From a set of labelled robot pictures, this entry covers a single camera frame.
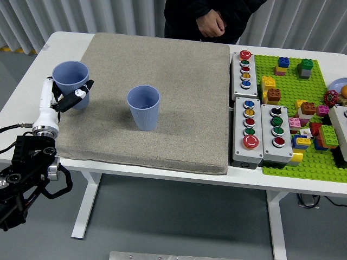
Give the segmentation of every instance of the cup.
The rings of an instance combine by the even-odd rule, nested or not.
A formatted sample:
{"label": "cup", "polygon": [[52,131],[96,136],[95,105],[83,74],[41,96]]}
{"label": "cup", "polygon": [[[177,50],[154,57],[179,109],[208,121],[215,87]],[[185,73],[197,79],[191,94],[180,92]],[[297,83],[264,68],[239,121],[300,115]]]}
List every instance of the cup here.
{"label": "cup", "polygon": [[142,131],[156,128],[159,114],[160,93],[152,86],[132,88],[126,100],[137,127]]}
{"label": "cup", "polygon": [[[64,96],[79,89],[89,80],[88,67],[79,61],[66,61],[57,65],[52,72],[52,78]],[[89,94],[75,105],[75,109],[83,109],[89,104]]]}

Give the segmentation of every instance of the red lego brick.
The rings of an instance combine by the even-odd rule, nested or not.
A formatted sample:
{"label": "red lego brick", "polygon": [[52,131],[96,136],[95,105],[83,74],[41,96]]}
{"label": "red lego brick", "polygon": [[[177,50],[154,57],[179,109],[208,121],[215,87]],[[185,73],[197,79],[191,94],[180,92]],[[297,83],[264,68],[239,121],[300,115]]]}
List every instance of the red lego brick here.
{"label": "red lego brick", "polygon": [[319,135],[319,128],[322,124],[321,123],[310,123],[310,130],[313,137],[316,137]]}

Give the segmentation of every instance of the pink lego brick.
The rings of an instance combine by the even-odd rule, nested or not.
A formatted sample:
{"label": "pink lego brick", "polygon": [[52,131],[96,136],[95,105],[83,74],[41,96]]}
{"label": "pink lego brick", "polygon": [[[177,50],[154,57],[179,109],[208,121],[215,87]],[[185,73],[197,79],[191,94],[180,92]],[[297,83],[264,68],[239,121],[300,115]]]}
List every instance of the pink lego brick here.
{"label": "pink lego brick", "polygon": [[299,118],[288,118],[288,120],[289,120],[289,128],[291,130],[300,129],[301,124],[300,124]]}
{"label": "pink lego brick", "polygon": [[317,116],[324,117],[328,113],[329,113],[329,107],[328,106],[319,105],[318,107],[316,107],[316,115]]}
{"label": "pink lego brick", "polygon": [[276,76],[285,76],[286,73],[285,72],[280,72],[280,71],[277,71],[276,68],[274,69],[274,72],[273,72]]}
{"label": "pink lego brick", "polygon": [[301,119],[301,118],[300,118],[300,124],[301,124],[301,126],[306,126],[306,124],[307,124],[308,122],[310,122],[309,119]]}

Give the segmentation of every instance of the black jacket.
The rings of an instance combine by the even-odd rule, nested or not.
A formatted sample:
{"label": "black jacket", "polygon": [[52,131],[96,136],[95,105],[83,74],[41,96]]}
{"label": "black jacket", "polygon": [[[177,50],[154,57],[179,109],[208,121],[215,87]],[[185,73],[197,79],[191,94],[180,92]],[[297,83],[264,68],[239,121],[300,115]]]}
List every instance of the black jacket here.
{"label": "black jacket", "polygon": [[165,19],[176,30],[199,34],[196,19],[211,9],[220,11],[228,37],[238,39],[252,13],[266,0],[166,0]]}

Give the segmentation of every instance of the gray cushion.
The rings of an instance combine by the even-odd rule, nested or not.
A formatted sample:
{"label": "gray cushion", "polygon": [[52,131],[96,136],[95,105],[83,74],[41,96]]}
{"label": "gray cushion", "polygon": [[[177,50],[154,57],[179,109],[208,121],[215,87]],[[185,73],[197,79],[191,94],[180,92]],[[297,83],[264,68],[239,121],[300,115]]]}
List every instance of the gray cushion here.
{"label": "gray cushion", "polygon": [[[61,115],[60,156],[227,172],[227,45],[99,33],[81,61],[94,80],[91,100],[87,108]],[[157,128],[149,132],[136,127],[126,102],[137,85],[152,85],[162,96]]]}

